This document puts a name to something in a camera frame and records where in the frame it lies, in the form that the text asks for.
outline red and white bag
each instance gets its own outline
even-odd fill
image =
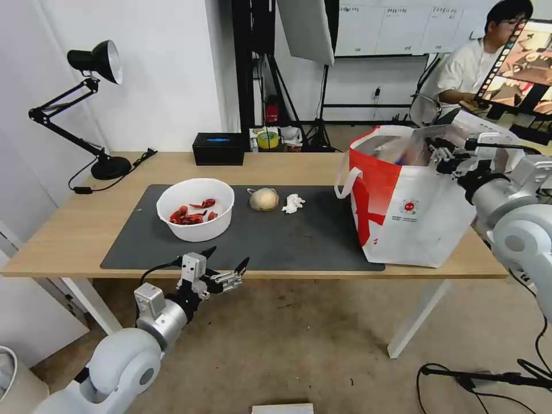
[[[410,137],[404,126],[379,126],[353,141],[335,183],[335,194],[351,194],[351,207],[362,250],[369,262],[439,267],[469,229],[475,207],[448,175],[429,167],[398,166],[370,154],[379,136]],[[347,159],[349,175],[343,190]]]

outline black mat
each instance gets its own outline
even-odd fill
[[[200,243],[178,239],[159,220],[155,203],[168,185],[149,186],[117,236],[103,269],[150,269],[190,251],[211,246],[217,251],[208,266],[233,269],[251,257],[249,270],[376,270],[361,250],[350,200],[338,200],[332,186],[271,186],[280,196],[277,210],[249,207],[248,186],[232,186],[236,194],[232,221],[219,237]],[[289,194],[306,200],[294,214],[281,211]]]

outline red object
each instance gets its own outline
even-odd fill
[[[214,206],[215,203],[216,201],[214,198],[208,198],[207,200],[203,200],[201,204],[190,204],[190,207],[204,209]]]
[[[187,214],[188,214],[188,207],[181,206],[178,210],[176,210],[173,214],[171,214],[169,221],[174,224],[184,224]]]
[[[379,128],[377,126],[358,139],[373,134]],[[364,246],[370,239],[369,222],[373,221],[379,225],[384,223],[402,167],[351,149],[349,150],[349,169],[352,170],[354,167],[363,171],[363,177],[355,180],[352,191],[355,195],[358,215],[358,238],[361,246]]]
[[[271,99],[272,97],[268,98],[268,102],[266,104],[266,107],[264,109],[264,119],[268,124],[276,124],[278,123],[278,102],[276,99]]]
[[[181,206],[178,210],[176,210],[173,214],[171,214],[169,221],[171,223],[179,224],[179,225],[198,224],[198,223],[203,223],[203,217],[206,214],[207,214],[207,210],[205,210],[203,213],[188,215],[188,207]]]

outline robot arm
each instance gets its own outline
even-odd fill
[[[219,274],[207,268],[207,257],[188,253],[177,259],[182,273],[175,293],[144,283],[135,290],[139,311],[136,328],[104,338],[86,367],[64,389],[49,396],[35,414],[122,414],[154,382],[161,360],[170,351],[199,305],[211,294],[238,287],[249,258],[236,270]]]
[[[552,158],[526,155],[507,176],[495,172],[497,134],[480,134],[464,148],[437,144],[430,150],[438,172],[451,174],[476,207],[478,233],[505,267],[524,272],[537,288],[537,302],[552,320],[552,205],[539,204],[537,190],[552,174]]]

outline black desk lamp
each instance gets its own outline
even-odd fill
[[[80,101],[88,98],[98,91],[99,79],[92,72],[99,73],[106,80],[120,85],[122,83],[122,67],[115,43],[105,40],[99,43],[91,52],[71,50],[67,53],[69,64],[79,70],[86,77],[80,84],[58,97],[46,102],[44,105],[29,111],[29,118],[34,122],[45,126],[65,139],[78,145],[97,157],[97,162],[92,165],[92,176],[99,180],[110,180],[123,177],[131,170],[131,163],[123,157],[112,157],[105,153],[105,148],[74,136],[72,133],[52,123],[51,118],[60,112],[72,107]],[[79,98],[65,103],[57,103],[66,96],[87,87],[90,91]]]

